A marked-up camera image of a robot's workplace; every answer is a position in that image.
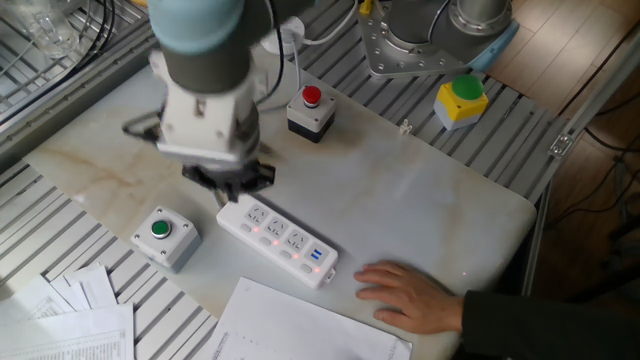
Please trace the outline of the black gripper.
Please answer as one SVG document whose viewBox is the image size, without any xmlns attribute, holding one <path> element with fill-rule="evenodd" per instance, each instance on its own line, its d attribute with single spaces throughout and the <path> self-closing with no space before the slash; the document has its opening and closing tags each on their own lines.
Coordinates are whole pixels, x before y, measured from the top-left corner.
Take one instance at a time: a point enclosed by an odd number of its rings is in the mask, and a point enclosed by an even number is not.
<svg viewBox="0 0 640 360">
<path fill-rule="evenodd" d="M 274 184 L 276 168 L 258 160 L 247 162 L 237 170 L 213 171 L 203 166 L 184 165 L 182 175 L 203 188 L 213 191 L 219 206 L 237 203 L 245 193 L 261 191 Z"/>
</svg>

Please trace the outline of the person's right hand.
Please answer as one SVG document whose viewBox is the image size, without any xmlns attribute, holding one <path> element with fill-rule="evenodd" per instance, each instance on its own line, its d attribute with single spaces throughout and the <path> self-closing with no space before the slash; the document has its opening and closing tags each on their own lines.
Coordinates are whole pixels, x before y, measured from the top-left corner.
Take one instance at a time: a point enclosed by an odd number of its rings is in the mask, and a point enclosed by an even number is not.
<svg viewBox="0 0 640 360">
<path fill-rule="evenodd" d="M 413 334 L 462 333 L 464 298 L 448 294 L 419 271 L 379 261 L 365 265 L 354 279 L 367 284 L 356 292 L 358 299 L 385 305 L 373 313 L 376 320 Z"/>
</svg>

